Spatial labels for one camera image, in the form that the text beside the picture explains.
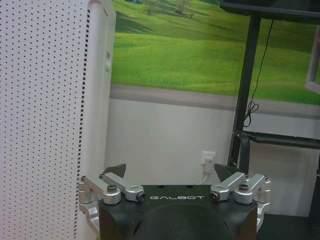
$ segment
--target green hill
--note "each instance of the green hill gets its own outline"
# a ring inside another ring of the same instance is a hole
[[[114,0],[117,11],[112,82],[236,96],[249,18],[224,12],[216,0],[192,0],[183,16],[176,2]],[[270,21],[261,24],[255,74]],[[305,89],[315,27],[275,22],[257,98],[320,105]]]

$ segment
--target electrical outlet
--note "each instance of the electrical outlet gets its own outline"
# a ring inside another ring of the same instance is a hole
[[[216,154],[214,151],[202,151],[201,165],[203,165],[203,171],[205,173],[209,174],[214,171]]]

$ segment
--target black cable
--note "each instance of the black cable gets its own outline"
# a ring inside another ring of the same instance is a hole
[[[261,59],[259,73],[258,73],[258,76],[256,78],[255,88],[254,88],[254,91],[253,91],[253,94],[252,94],[252,97],[251,97],[251,101],[248,103],[247,113],[244,116],[244,120],[243,120],[243,127],[244,128],[247,128],[247,127],[249,127],[251,125],[251,114],[256,112],[259,109],[259,104],[254,102],[254,96],[255,96],[257,88],[258,88],[259,77],[260,77],[260,73],[261,73],[261,70],[262,70],[262,67],[263,67],[263,64],[264,64],[264,60],[265,60],[265,56],[266,56],[266,53],[267,53],[269,39],[270,39],[271,30],[272,30],[273,25],[274,25],[274,20],[271,21],[271,25],[270,25],[270,28],[269,28],[269,33],[268,33],[268,36],[266,38],[264,53],[263,53],[262,59]],[[249,118],[249,123],[247,125],[245,125],[245,121],[246,121],[247,118]]]

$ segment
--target black table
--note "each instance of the black table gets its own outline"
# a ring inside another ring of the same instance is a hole
[[[263,144],[273,144],[281,146],[291,146],[298,148],[310,148],[320,149],[320,140],[312,138],[292,137],[278,134],[266,134],[261,132],[249,132],[244,131],[244,121],[247,111],[247,104],[250,92],[251,78],[254,69],[256,49],[258,45],[258,37],[260,31],[260,24],[262,18],[276,19],[290,21],[286,15],[277,14],[265,14],[261,11],[250,11],[237,8],[236,4],[233,7],[225,6],[221,4],[220,7],[227,12],[232,12],[240,15],[249,15],[250,23],[247,33],[246,46],[243,58],[242,73],[240,79],[240,86],[238,92],[238,98],[235,109],[234,123],[232,129],[232,137],[230,143],[230,150],[228,156],[228,166],[237,166],[239,153],[239,169],[243,173],[249,172],[249,160],[250,160],[250,141]],[[302,18],[304,22],[308,22],[308,18]],[[312,23],[317,22],[314,18],[311,19]],[[313,198],[308,218],[308,224],[311,226],[317,226],[320,228],[320,157],[319,157],[319,169],[317,171],[317,178],[313,192]]]
[[[308,218],[265,214],[257,240],[319,240],[320,228],[308,227]]]

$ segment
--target screw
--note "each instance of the screw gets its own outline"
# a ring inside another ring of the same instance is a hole
[[[210,195],[210,198],[215,202],[219,201],[220,199],[220,194],[215,191],[211,192],[209,195]]]
[[[106,187],[106,191],[108,193],[115,193],[117,191],[117,186],[116,185],[113,185],[113,184],[110,184]]]
[[[137,199],[139,202],[144,201],[145,198],[146,198],[146,195],[145,195],[144,192],[141,192],[141,193],[139,193],[139,194],[136,196],[136,199]]]
[[[247,184],[240,184],[239,185],[239,190],[242,191],[242,192],[246,192],[249,190],[249,186]]]

